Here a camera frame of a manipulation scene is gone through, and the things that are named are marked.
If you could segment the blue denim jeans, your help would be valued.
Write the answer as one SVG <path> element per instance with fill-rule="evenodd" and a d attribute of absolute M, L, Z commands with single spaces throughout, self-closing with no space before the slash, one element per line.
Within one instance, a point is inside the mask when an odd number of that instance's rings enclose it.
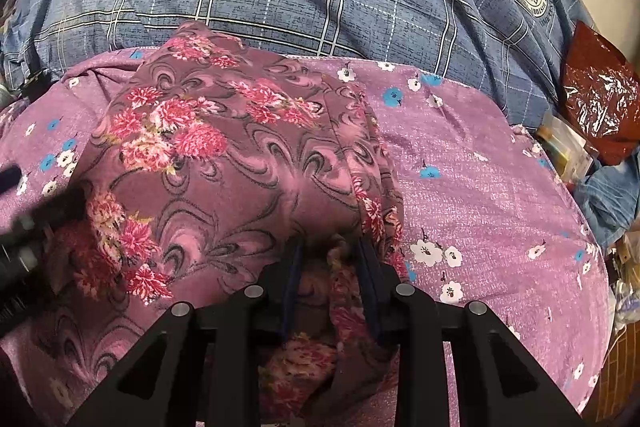
<path fill-rule="evenodd" d="M 639 216 L 639 151 L 615 166 L 593 161 L 573 196 L 599 246 L 605 251 Z"/>

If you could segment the purple floral bed sheet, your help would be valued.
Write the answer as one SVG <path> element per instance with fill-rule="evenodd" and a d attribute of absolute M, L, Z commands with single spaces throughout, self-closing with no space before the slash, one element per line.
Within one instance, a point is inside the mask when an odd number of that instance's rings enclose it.
<path fill-rule="evenodd" d="M 17 161 L 24 180 L 9 194 L 3 221 L 75 181 L 107 109 L 158 49 L 141 60 L 97 56 L 33 106 L 6 114 L 1 158 Z M 585 219 L 542 148 L 486 95 L 459 83 L 409 66 L 288 58 L 366 92 L 402 197 L 401 278 L 440 303 L 488 303 L 568 401 L 585 407 L 610 333 L 605 273 Z M 1 343 L 2 371 L 17 379 L 30 405 L 20 361 L 39 319 Z M 393 384 L 334 426 L 390 425 L 397 363 L 394 355 Z"/>

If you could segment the maroon floral shirt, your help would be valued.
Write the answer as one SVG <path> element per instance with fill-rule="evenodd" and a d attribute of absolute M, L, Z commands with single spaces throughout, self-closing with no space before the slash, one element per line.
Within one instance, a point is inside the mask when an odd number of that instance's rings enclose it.
<path fill-rule="evenodd" d="M 360 84 L 183 26 L 111 103 L 75 181 L 87 214 L 54 236 L 63 288 L 20 361 L 46 425 L 64 424 L 171 303 L 221 303 L 294 237 L 297 315 L 259 367 L 262 416 L 334 426 L 393 384 L 355 256 L 364 239 L 401 267 L 402 197 Z"/>

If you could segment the clear plastic bag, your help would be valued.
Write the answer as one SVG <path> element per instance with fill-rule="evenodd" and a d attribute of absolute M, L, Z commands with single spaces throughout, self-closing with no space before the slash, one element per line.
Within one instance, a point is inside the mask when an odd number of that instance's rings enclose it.
<path fill-rule="evenodd" d="M 639 236 L 636 219 L 605 255 L 610 281 L 608 307 L 616 333 L 639 321 Z"/>

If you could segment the dark red plastic bag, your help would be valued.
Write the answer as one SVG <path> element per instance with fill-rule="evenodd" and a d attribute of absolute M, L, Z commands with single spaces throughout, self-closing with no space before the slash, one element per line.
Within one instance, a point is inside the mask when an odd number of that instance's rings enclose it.
<path fill-rule="evenodd" d="M 562 114 L 608 166 L 639 145 L 639 76 L 619 49 L 577 22 L 563 63 Z"/>

